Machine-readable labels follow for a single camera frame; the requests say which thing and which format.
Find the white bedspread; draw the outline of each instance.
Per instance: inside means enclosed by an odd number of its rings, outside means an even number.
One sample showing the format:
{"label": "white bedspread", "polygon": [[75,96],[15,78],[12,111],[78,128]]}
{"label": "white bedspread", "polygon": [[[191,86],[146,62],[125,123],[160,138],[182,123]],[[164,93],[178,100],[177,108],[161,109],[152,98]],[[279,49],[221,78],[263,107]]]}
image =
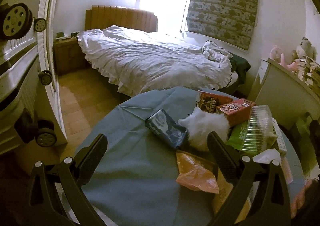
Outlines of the white bedspread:
{"label": "white bedspread", "polygon": [[130,97],[175,86],[220,89],[231,79],[228,56],[157,32],[112,26],[81,32],[78,42],[92,67]]}

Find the white cabinet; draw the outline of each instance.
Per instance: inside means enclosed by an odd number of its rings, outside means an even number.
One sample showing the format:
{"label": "white cabinet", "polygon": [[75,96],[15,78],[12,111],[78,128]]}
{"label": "white cabinet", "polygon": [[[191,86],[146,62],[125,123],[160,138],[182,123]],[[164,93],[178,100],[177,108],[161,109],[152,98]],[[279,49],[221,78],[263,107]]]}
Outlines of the white cabinet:
{"label": "white cabinet", "polygon": [[248,100],[269,105],[279,124],[290,129],[298,116],[309,112],[313,119],[320,116],[320,98],[294,74],[273,61],[261,61]]}

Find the white fluffy toy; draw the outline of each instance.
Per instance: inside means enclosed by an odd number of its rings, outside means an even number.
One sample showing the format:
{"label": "white fluffy toy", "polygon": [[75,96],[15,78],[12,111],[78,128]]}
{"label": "white fluffy toy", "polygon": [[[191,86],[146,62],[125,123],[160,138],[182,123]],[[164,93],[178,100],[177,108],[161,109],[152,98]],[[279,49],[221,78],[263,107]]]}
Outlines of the white fluffy toy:
{"label": "white fluffy toy", "polygon": [[226,142],[230,129],[224,114],[203,112],[199,107],[194,108],[187,118],[178,120],[178,124],[187,128],[189,145],[204,152],[209,152],[207,136],[210,132],[215,131],[221,140]]}

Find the white tissue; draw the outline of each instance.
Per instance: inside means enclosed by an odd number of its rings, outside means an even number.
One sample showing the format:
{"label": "white tissue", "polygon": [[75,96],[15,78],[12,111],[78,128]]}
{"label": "white tissue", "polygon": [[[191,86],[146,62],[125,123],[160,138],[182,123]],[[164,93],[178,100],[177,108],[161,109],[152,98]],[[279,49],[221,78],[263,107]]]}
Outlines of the white tissue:
{"label": "white tissue", "polygon": [[280,153],[276,149],[267,149],[264,152],[254,156],[252,160],[256,163],[262,164],[270,164],[272,160],[277,160],[281,165]]}

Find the silver screw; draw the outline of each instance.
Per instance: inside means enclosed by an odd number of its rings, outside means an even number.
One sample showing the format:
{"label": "silver screw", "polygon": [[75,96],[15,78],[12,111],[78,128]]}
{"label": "silver screw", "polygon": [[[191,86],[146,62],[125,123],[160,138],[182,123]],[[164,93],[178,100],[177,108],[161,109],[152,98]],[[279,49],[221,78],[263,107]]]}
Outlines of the silver screw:
{"label": "silver screw", "polygon": [[42,165],[42,162],[41,162],[41,161],[38,161],[38,162],[35,163],[35,167],[36,167],[36,168],[40,167],[41,165]]}
{"label": "silver screw", "polygon": [[65,158],[63,162],[65,162],[66,164],[70,164],[72,162],[72,158],[71,157]]}
{"label": "silver screw", "polygon": [[272,161],[272,163],[273,163],[275,166],[280,165],[279,161],[278,161],[278,160],[275,160],[275,159]]}
{"label": "silver screw", "polygon": [[248,156],[242,156],[241,159],[243,162],[250,162],[250,160],[251,160],[250,157],[248,157]]}

